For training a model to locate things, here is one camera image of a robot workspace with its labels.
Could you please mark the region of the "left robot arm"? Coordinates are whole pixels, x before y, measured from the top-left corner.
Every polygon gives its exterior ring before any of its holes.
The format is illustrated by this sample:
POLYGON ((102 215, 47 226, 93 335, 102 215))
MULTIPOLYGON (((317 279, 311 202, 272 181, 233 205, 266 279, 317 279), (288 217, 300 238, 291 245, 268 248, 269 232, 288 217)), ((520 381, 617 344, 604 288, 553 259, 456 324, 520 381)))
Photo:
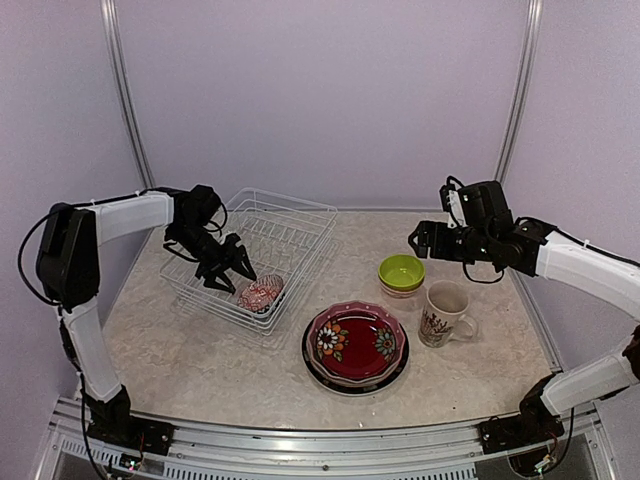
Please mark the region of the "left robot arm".
POLYGON ((68 360, 76 369, 82 396, 102 430, 121 445, 140 434, 131 401, 119 380, 103 337, 98 311, 101 283, 99 249, 134 233, 164 228, 164 249, 196 266, 196 277, 209 289, 232 293, 233 271, 257 275, 240 237, 218 241, 209 224, 224 205, 210 186, 190 190, 157 187, 88 203, 58 203, 36 223, 43 231, 35 273, 42 287, 33 294, 51 306, 68 360))

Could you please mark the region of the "blue white patterned cup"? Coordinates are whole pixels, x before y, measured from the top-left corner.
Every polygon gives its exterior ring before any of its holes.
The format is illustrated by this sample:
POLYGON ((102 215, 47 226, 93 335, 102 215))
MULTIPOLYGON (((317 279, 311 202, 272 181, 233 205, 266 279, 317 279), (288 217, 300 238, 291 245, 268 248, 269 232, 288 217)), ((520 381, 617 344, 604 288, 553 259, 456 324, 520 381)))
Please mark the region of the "blue white patterned cup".
POLYGON ((252 313, 265 313, 272 307, 283 288, 284 280, 281 276, 261 276, 240 293, 237 305, 252 313))

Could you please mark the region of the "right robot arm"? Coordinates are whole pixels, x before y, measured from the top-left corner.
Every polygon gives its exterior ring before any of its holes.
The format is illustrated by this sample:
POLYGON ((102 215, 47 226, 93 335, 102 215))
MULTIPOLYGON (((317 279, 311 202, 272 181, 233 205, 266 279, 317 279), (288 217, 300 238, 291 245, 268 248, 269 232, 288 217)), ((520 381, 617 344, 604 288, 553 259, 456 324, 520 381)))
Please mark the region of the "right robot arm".
MULTIPOLYGON (((579 240, 548 222, 514 218, 500 182, 463 185, 450 176, 440 189, 446 221, 418 224, 408 244, 419 258, 488 262, 497 274, 512 269, 560 282, 605 301, 633 319, 639 317, 639 264, 579 240)), ((610 398, 639 382, 639 335, 600 358, 549 377, 521 403, 511 433, 523 444, 535 442, 550 417, 582 403, 610 398)))

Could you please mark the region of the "lime green bowl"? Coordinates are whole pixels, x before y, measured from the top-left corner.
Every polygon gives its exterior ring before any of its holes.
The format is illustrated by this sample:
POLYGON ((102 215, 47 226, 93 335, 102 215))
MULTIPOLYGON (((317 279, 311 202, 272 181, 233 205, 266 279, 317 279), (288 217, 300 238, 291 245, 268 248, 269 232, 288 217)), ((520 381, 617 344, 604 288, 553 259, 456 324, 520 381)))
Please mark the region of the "lime green bowl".
POLYGON ((410 291, 424 281, 426 269, 420 259, 406 254, 385 258, 378 266, 379 280, 396 291, 410 291))

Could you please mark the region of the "seashell print mug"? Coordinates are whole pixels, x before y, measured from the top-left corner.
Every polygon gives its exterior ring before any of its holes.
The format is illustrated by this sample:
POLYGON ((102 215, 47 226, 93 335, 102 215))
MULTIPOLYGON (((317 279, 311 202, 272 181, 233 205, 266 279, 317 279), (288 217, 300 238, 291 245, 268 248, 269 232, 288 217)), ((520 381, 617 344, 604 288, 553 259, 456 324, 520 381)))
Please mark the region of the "seashell print mug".
POLYGON ((418 335, 430 348, 450 341, 470 342, 477 338, 479 324, 468 314, 470 299, 458 283, 441 280, 426 291, 418 335))

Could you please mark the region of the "black wavy line bowl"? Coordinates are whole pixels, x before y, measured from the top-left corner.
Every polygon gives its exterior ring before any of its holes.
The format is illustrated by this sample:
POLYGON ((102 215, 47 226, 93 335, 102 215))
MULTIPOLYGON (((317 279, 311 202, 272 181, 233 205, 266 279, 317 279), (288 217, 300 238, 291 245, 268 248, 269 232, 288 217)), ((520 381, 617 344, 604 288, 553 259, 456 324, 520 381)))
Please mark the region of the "black wavy line bowl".
POLYGON ((364 381, 382 375, 399 358, 401 330, 371 311, 327 314, 307 340, 312 360, 328 375, 364 381))

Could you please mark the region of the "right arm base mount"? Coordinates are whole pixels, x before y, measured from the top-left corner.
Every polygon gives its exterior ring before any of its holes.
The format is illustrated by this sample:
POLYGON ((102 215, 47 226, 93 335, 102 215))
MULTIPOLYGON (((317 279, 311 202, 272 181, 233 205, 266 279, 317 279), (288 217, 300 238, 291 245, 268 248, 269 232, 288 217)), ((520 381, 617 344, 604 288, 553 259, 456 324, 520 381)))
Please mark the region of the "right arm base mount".
POLYGON ((484 454, 534 445, 558 439, 565 429, 558 415, 549 412, 541 399, 544 387, 554 375, 538 381, 519 403, 519 412, 506 417, 490 417, 477 431, 484 454))

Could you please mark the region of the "red white patterned bowl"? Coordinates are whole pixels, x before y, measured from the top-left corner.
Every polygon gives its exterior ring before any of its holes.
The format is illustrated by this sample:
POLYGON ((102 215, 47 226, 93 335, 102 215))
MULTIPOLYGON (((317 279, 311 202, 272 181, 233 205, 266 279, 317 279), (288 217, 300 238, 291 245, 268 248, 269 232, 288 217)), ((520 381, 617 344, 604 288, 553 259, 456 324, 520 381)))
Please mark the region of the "red white patterned bowl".
POLYGON ((397 289, 391 288, 390 286, 388 286, 382 281, 379 282, 379 286, 381 291, 384 294, 390 296, 391 298, 396 298, 396 299, 411 298, 417 295, 422 288, 422 285, 418 285, 415 288, 410 290, 397 290, 397 289))

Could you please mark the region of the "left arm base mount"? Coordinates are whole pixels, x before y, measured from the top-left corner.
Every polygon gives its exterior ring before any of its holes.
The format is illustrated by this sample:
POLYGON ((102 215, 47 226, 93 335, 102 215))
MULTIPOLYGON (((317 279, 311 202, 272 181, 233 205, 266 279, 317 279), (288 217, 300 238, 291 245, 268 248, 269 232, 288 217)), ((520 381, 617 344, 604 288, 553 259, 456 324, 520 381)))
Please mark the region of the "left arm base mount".
POLYGON ((135 416, 125 386, 109 401, 96 400, 81 389, 82 400, 89 409, 89 438, 111 445, 167 456, 175 426, 171 423, 135 416))

